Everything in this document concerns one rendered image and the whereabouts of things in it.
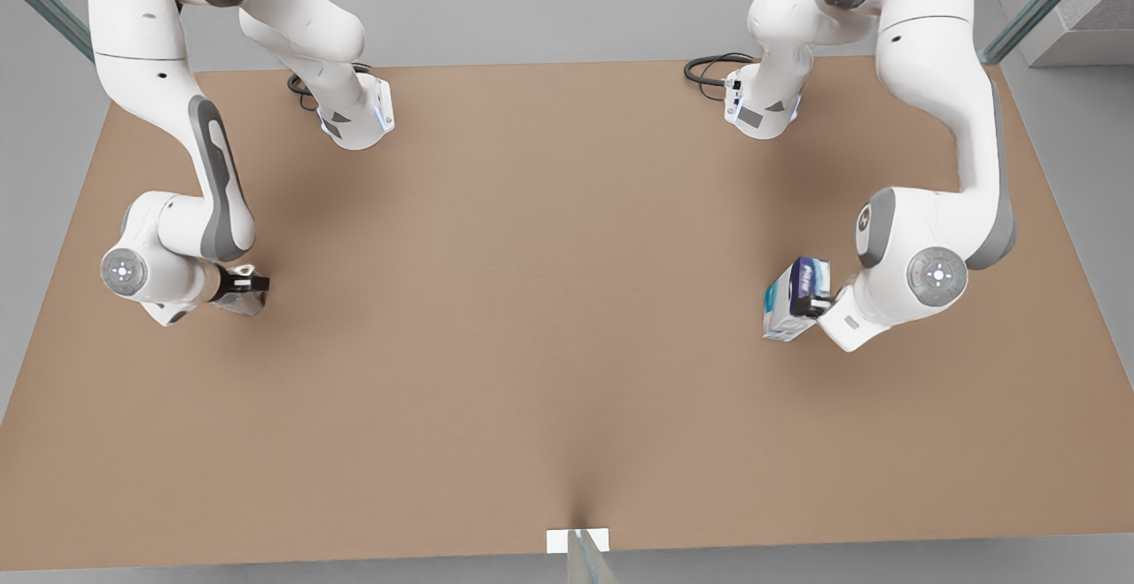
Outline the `blue and white printed box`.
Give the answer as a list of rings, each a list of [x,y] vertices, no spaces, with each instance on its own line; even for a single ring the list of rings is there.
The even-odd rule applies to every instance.
[[[762,337],[768,340],[789,342],[814,325],[818,318],[799,318],[792,314],[792,297],[829,296],[831,291],[830,261],[799,257],[769,285],[763,296]]]

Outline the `grey concrete block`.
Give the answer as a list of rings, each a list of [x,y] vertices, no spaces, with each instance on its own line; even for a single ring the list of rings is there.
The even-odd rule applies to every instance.
[[[1134,66],[1134,0],[1060,0],[1019,44],[1029,66]]]

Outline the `white post foot plate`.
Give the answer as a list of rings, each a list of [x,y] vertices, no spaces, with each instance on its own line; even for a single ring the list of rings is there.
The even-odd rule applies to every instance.
[[[587,530],[547,530],[545,552],[567,553],[569,548],[568,538],[579,536],[583,533],[590,535],[598,550],[601,552],[610,552],[610,530],[607,527]]]

